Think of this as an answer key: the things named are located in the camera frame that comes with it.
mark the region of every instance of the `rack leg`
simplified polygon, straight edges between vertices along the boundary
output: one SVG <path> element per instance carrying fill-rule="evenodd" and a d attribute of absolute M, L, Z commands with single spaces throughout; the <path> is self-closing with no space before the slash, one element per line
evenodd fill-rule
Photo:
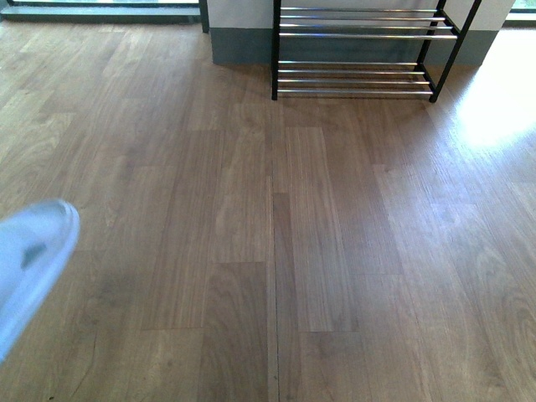
<path fill-rule="evenodd" d="M 280 46 L 281 0 L 274 0 L 274 23 L 271 36 L 271 99 L 277 101 L 279 89 L 279 46 Z"/>
<path fill-rule="evenodd" d="M 481 3 L 482 3 L 482 0 L 475 0 L 475 2 L 472 4 L 471 10 L 469 11 L 469 14 L 467 15 L 466 22 L 463 24 L 463 28 L 461 29 L 460 35 L 458 36 L 458 39 L 456 40 L 456 44 L 454 45 L 454 49 L 451 52 L 451 56 L 446 62 L 445 69 L 443 70 L 443 73 L 441 74 L 441 77 L 439 78 L 439 81 L 437 82 L 434 95 L 430 97 L 431 103 L 435 103 L 437 101 L 437 97 L 439 96 L 441 90 L 443 89 L 443 85 L 445 85 L 446 77 L 448 77 L 449 73 L 451 72 L 452 65 L 454 64 L 454 60 L 456 60 L 456 57 L 458 53 L 460 52 L 461 46 L 463 45 L 463 41 L 467 36 L 467 32 L 469 32 L 469 27 L 471 27 L 472 21 L 473 19 L 475 19 L 475 16 L 477 15 L 477 11 Z"/>

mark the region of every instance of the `chrome rack bar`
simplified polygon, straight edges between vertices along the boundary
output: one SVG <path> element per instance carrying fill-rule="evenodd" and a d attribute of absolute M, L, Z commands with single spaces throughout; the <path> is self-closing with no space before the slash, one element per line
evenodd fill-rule
<path fill-rule="evenodd" d="M 332 8 L 332 7 L 281 7 L 281 11 L 324 11 L 329 13 L 435 13 L 436 9 L 386 9 L 386 8 Z"/>
<path fill-rule="evenodd" d="M 372 80 L 317 80 L 280 78 L 280 83 L 297 84 L 367 84 L 367 85 L 429 85 L 429 81 L 372 81 Z"/>
<path fill-rule="evenodd" d="M 281 19 L 323 19 L 327 21 L 445 21 L 444 17 L 347 17 L 343 15 L 281 15 Z"/>
<path fill-rule="evenodd" d="M 281 32 L 281 37 L 294 38 L 332 38 L 332 39 L 405 39 L 405 40 L 450 40 L 457 39 L 455 35 L 372 35 L 365 33 L 292 33 Z"/>
<path fill-rule="evenodd" d="M 377 70 L 279 70 L 281 74 L 362 74 L 362 75 L 424 75 L 423 71 Z"/>
<path fill-rule="evenodd" d="M 453 27 L 441 26 L 441 27 L 427 27 L 427 26 L 411 26 L 407 27 L 399 26 L 385 26 L 385 25 L 319 25 L 314 23 L 282 23 L 281 28 L 326 28 L 326 29 L 339 29 L 339 28 L 355 28 L 355 29 L 420 29 L 420 30 L 450 30 L 452 32 Z"/>
<path fill-rule="evenodd" d="M 280 60 L 279 64 L 320 64 L 320 65 L 407 65 L 415 66 L 417 63 L 378 63 L 378 62 L 361 62 L 361 61 L 295 61 Z"/>
<path fill-rule="evenodd" d="M 278 92 L 293 94 L 350 94 L 350 95 L 432 95 L 431 90 L 323 90 L 323 89 L 279 89 Z"/>

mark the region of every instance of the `wood grain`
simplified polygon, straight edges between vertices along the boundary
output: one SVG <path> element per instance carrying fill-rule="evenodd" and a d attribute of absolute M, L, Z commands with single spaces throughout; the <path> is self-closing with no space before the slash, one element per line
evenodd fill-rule
<path fill-rule="evenodd" d="M 299 329 L 352 331 L 353 289 L 320 129 L 286 132 Z"/>
<path fill-rule="evenodd" d="M 441 247 L 425 190 L 414 185 L 418 176 L 410 166 L 375 172 L 441 398 L 485 400 L 497 364 L 476 306 Z"/>
<path fill-rule="evenodd" d="M 227 131 L 214 204 L 212 262 L 265 261 L 265 113 L 262 106 L 236 106 Z"/>
<path fill-rule="evenodd" d="M 274 252 L 276 266 L 277 344 L 280 400 L 297 400 L 302 382 L 292 244 L 291 206 L 288 194 L 274 194 Z"/>
<path fill-rule="evenodd" d="M 267 400 L 265 298 L 265 264 L 211 265 L 199 401 Z"/>
<path fill-rule="evenodd" d="M 184 136 L 145 329 L 201 327 L 213 207 L 223 141 L 219 131 Z"/>
<path fill-rule="evenodd" d="M 0 399 L 536 400 L 535 35 L 434 105 L 273 102 L 196 24 L 2 22 L 0 214 L 82 233 Z"/>
<path fill-rule="evenodd" d="M 337 205 L 344 254 L 360 274 L 397 274 L 400 259 L 367 146 L 353 128 L 347 105 L 323 108 L 327 168 Z"/>
<path fill-rule="evenodd" d="M 203 329 L 136 332 L 126 400 L 196 400 Z"/>
<path fill-rule="evenodd" d="M 300 345 L 302 377 L 297 400 L 373 400 L 363 346 L 357 333 L 304 332 L 300 334 Z"/>

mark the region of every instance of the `black rack frame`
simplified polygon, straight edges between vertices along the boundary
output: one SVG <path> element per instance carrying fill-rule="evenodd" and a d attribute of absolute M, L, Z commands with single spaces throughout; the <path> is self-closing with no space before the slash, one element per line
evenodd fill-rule
<path fill-rule="evenodd" d="M 456 57 L 458 53 L 460 52 L 460 48 L 463 45 L 463 42 L 467 36 L 467 33 L 469 31 L 469 28 L 471 27 L 471 24 L 477 15 L 477 11 L 482 3 L 482 0 L 474 0 L 471 9 L 469 10 L 469 13 L 467 14 L 466 21 L 463 24 L 462 28 L 458 28 L 456 24 L 452 21 L 452 19 L 449 17 L 449 15 L 445 11 L 445 5 L 447 0 L 439 0 L 437 3 L 437 7 L 433 10 L 419 10 L 419 9 L 411 9 L 411 10 L 405 10 L 405 9 L 378 9 L 378 8 L 302 8 L 302 7 L 288 7 L 288 8 L 282 8 L 281 7 L 281 0 L 274 0 L 273 7 L 274 7 L 274 18 L 273 18 L 273 31 L 272 31 L 272 53 L 271 53 L 271 99 L 276 101 L 277 97 L 280 93 L 293 93 L 293 94 L 320 94 L 320 95 L 429 95 L 429 101 L 434 103 L 437 101 L 437 98 L 439 94 L 441 93 L 441 90 L 443 89 L 443 86 L 445 85 L 446 79 L 451 72 L 452 65 L 454 64 Z M 281 10 L 289 12 L 305 12 L 303 15 L 281 15 Z M 322 15 L 311 15 L 308 14 L 309 12 L 328 12 L 328 13 L 394 13 L 395 15 L 398 15 L 398 13 L 433 13 L 433 16 L 431 18 L 407 18 L 407 17 L 352 17 L 348 15 L 335 15 L 335 16 L 327 16 L 323 17 Z M 306 28 L 306 29 L 312 29 L 312 28 L 333 28 L 333 25 L 317 25 L 317 24 L 310 24 L 310 23 L 281 23 L 281 20 L 294 20 L 294 21 L 300 21 L 300 20 L 331 20 L 331 21 L 383 21 L 383 22 L 393 22 L 393 21 L 421 21 L 421 22 L 428 22 L 429 25 L 426 27 L 423 26 L 384 26 L 384 25 L 366 25 L 366 26 L 352 26 L 355 28 L 364 28 L 367 30 L 374 30 L 375 28 L 386 28 L 390 30 L 396 31 L 405 31 L 405 30 L 425 30 L 427 29 L 426 34 L 403 34 L 403 33 L 394 33 L 394 34 L 376 34 L 376 33 L 322 33 L 320 31 L 319 33 L 311 33 L 311 32 L 305 32 L 305 33 L 299 33 L 300 29 Z M 344 27 L 349 28 L 351 26 L 349 25 L 338 25 L 336 27 Z M 314 62 L 314 61 L 307 61 L 307 62 L 299 62 L 299 61 L 290 61 L 290 60 L 280 60 L 280 41 L 281 37 L 291 37 L 291 38 L 345 38 L 345 39 L 415 39 L 415 40 L 423 40 L 422 47 L 420 49 L 419 55 L 417 57 L 416 62 L 414 63 L 328 63 L 328 62 Z M 436 39 L 453 39 L 455 40 L 454 47 L 449 55 L 448 60 L 446 61 L 445 68 L 443 69 L 441 76 L 437 83 L 432 79 L 429 71 L 425 67 L 425 58 L 428 54 L 428 50 L 430 49 L 430 45 L 432 40 Z M 341 64 L 351 64 L 352 66 L 405 66 L 405 67 L 413 67 L 412 70 L 383 70 L 383 71 L 375 71 L 375 70 L 281 70 L 281 65 L 284 64 L 306 64 L 306 65 L 341 65 Z M 354 79 L 340 79 L 340 78 L 333 78 L 333 79 L 295 79 L 292 77 L 294 74 L 299 74 L 300 72 L 305 74 L 315 74 L 315 73 L 334 73 L 339 75 L 372 75 L 374 78 L 378 77 L 385 77 L 386 75 L 392 76 L 392 75 L 409 75 L 410 78 L 413 78 L 415 75 L 418 75 L 419 77 L 422 77 L 424 80 L 409 80 L 409 81 L 372 81 L 372 80 L 354 80 Z M 291 75 L 291 77 L 281 78 L 281 73 L 284 75 Z M 396 84 L 396 85 L 402 85 L 402 90 L 393 90 L 393 89 L 372 89 L 372 88 L 357 88 L 357 89 L 345 89 L 341 87 L 336 87 L 333 89 L 323 89 L 323 88 L 303 88 L 303 87 L 296 87 L 296 88 L 280 88 L 280 83 L 299 83 L 299 84 L 306 84 L 306 83 L 313 83 L 313 84 L 329 84 L 329 83 L 338 83 L 338 84 L 366 84 L 366 85 L 387 85 L 389 83 Z M 407 90 L 405 86 L 411 86 L 411 85 L 427 85 L 429 90 Z"/>

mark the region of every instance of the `gray baseboard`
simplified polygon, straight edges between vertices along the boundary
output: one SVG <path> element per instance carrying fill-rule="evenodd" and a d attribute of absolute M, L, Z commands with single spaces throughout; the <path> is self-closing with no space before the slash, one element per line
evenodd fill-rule
<path fill-rule="evenodd" d="M 2 11 L 2 9 L 7 6 L 8 6 L 8 2 L 6 0 L 0 0 L 0 11 Z"/>
<path fill-rule="evenodd" d="M 5 20 L 39 23 L 199 23 L 198 8 L 8 6 Z"/>
<path fill-rule="evenodd" d="M 216 64 L 269 64 L 271 29 L 211 28 Z M 481 65 L 497 31 L 470 31 L 456 59 L 457 64 Z M 434 42 L 426 58 L 430 65 L 444 64 L 453 41 Z M 281 59 L 300 61 L 415 61 L 420 41 L 381 39 L 286 39 L 281 41 Z"/>
<path fill-rule="evenodd" d="M 271 29 L 210 28 L 216 64 L 269 64 Z"/>

